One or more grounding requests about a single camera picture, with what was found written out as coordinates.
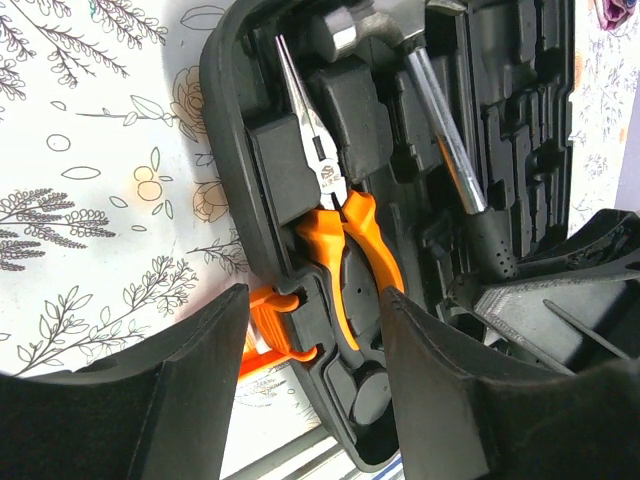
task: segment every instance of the tool case compartment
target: tool case compartment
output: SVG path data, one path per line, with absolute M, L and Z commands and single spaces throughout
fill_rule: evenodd
M 295 234 L 318 204 L 296 119 L 287 106 L 275 35 L 283 33 L 339 149 L 347 182 L 372 193 L 407 295 L 473 334 L 480 325 L 447 302 L 474 270 L 462 208 L 402 59 L 376 40 L 329 64 L 314 52 L 324 0 L 236 0 L 200 61 L 203 118 L 252 271 L 300 307 L 283 315 L 292 345 L 318 356 L 293 368 L 327 429 L 363 471 L 396 455 L 375 281 L 347 239 L 343 299 L 359 352 L 335 326 L 328 272 Z M 473 1 L 461 15 L 426 10 L 426 45 L 490 205 L 514 253 L 544 252 L 567 236 L 571 175 L 573 2 Z

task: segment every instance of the black rubber grip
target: black rubber grip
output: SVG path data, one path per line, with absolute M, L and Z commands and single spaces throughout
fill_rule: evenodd
M 480 276 L 487 283 L 501 283 L 518 275 L 516 258 L 495 210 L 466 216 L 467 238 Z

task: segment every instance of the pliers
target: pliers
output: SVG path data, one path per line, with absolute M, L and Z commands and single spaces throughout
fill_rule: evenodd
M 307 165 L 320 186 L 319 205 L 305 214 L 297 226 L 310 247 L 311 260 L 331 274 L 331 293 L 340 330 L 353 350 L 360 347 L 351 331 L 342 301 L 341 267 L 345 233 L 364 251 L 373 270 L 379 293 L 388 286 L 404 292 L 400 268 L 382 240 L 375 218 L 376 202 L 371 194 L 347 188 L 340 171 L 338 149 L 313 107 L 283 35 L 276 36 L 278 57 L 293 113 L 298 117 Z

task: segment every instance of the orange plastic tool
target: orange plastic tool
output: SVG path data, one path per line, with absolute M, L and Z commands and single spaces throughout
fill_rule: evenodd
M 251 292 L 249 299 L 251 318 L 271 350 L 259 353 L 250 335 L 247 335 L 240 365 L 240 380 L 291 359 L 308 362 L 315 358 L 318 354 L 317 347 L 305 353 L 293 350 L 282 325 L 280 314 L 298 308 L 300 301 L 297 296 L 279 295 L 271 287 L 264 287 Z
M 331 293 L 340 330 L 349 346 L 359 350 L 342 301 L 340 277 L 345 232 L 362 247 L 379 292 L 388 286 L 404 291 L 402 275 L 382 240 L 373 196 L 347 190 L 338 164 L 336 144 L 309 100 L 282 35 L 276 37 L 276 47 L 291 108 L 298 117 L 307 165 L 315 172 L 320 186 L 320 208 L 307 214 L 297 232 L 309 243 L 312 260 L 331 273 Z

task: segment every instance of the metal tool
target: metal tool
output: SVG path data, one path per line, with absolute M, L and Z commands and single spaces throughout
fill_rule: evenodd
M 424 8 L 425 0 L 366 0 L 314 17 L 311 35 L 318 53 L 330 62 L 353 53 L 368 37 L 376 37 L 403 52 L 409 76 L 467 214 L 469 243 L 475 250 L 480 272 L 489 282 L 505 281 L 517 274 L 515 257 L 496 212 L 487 204 L 429 56 L 421 46 Z M 464 11 L 464 5 L 456 1 L 440 1 L 437 8 L 452 14 Z
M 291 108 L 298 117 L 305 159 L 309 168 L 316 173 L 321 192 L 320 207 L 305 216 L 297 232 L 308 242 L 312 260 L 329 270 L 333 305 L 340 330 L 349 346 L 359 350 L 342 302 L 340 274 L 345 233 L 364 251 L 379 292 L 388 286 L 404 291 L 402 274 L 382 240 L 375 218 L 375 199 L 368 193 L 347 188 L 338 164 L 336 144 L 306 93 L 282 35 L 276 37 L 276 46 Z

